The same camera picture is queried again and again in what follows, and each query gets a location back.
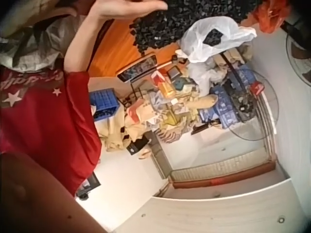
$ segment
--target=blue basket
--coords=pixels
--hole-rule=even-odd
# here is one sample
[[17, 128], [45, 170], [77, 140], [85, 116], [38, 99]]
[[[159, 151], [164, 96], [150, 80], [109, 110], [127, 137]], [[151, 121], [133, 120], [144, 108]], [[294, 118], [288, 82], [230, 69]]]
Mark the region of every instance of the blue basket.
[[91, 105], [96, 106], [94, 121], [113, 116], [120, 106], [112, 88], [90, 92], [89, 98]]

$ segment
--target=blue plastic crate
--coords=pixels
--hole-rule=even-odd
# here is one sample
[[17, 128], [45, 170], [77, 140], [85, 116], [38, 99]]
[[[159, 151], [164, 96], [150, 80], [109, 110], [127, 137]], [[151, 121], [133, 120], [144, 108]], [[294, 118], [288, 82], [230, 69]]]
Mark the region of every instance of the blue plastic crate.
[[230, 127], [239, 122], [236, 113], [231, 110], [219, 116], [219, 120], [222, 123], [223, 129]]
[[216, 111], [220, 115], [233, 110], [230, 97], [222, 86], [214, 86], [211, 88], [210, 92], [218, 96], [218, 101], [215, 104], [214, 108], [216, 108]]
[[113, 116], [120, 104], [112, 88], [89, 93], [91, 105], [96, 106], [94, 121]]
[[213, 110], [215, 115], [219, 116], [219, 119], [222, 123], [222, 127], [226, 129], [231, 125], [238, 123], [239, 120], [233, 109], [230, 97], [226, 93], [225, 89], [220, 85], [216, 85], [213, 88], [211, 88], [210, 92], [212, 94], [218, 95], [218, 101], [213, 106]]
[[[248, 67], [248, 65], [242, 65], [236, 69], [236, 72], [239, 74], [242, 82], [244, 83], [245, 87], [249, 87], [251, 84], [253, 84], [256, 81], [256, 76], [254, 72]], [[229, 73], [229, 79], [231, 80], [233, 84], [233, 88], [241, 91], [242, 88], [237, 80], [237, 78], [234, 76], [234, 74], [231, 72]]]
[[219, 118], [218, 113], [214, 108], [198, 109], [199, 117], [203, 123], [207, 123], [209, 120], [216, 120]]

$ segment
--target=bottle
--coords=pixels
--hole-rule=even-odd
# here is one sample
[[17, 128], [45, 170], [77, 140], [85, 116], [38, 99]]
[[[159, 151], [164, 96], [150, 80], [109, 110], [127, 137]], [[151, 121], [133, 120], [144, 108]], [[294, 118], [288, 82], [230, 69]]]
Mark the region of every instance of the bottle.
[[165, 69], [156, 70], [151, 74], [151, 79], [155, 86], [157, 86], [163, 97], [172, 100], [176, 96], [176, 90], [172, 85]]

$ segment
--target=hand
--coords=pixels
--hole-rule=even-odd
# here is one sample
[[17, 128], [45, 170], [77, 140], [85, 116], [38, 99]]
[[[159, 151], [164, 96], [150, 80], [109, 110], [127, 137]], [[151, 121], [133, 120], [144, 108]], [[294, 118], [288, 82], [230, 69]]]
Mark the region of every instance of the hand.
[[168, 6], [161, 0], [96, 0], [90, 14], [98, 19], [137, 18], [153, 11], [167, 10]]

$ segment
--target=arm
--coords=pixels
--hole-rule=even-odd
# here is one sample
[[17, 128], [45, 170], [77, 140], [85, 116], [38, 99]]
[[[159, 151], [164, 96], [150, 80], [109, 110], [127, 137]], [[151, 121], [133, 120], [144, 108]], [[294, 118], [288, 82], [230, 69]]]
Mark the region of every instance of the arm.
[[67, 50], [64, 59], [65, 72], [86, 71], [97, 35], [104, 22], [104, 18], [98, 18], [93, 14], [85, 18]]
[[56, 178], [28, 156], [0, 156], [0, 222], [9, 221], [8, 232], [13, 228], [22, 233], [106, 233]]
[[152, 11], [166, 9], [167, 4], [160, 0], [142, 2], [96, 0], [67, 50], [64, 59], [64, 71], [86, 71], [97, 34], [106, 20], [112, 18], [136, 18], [147, 15]]

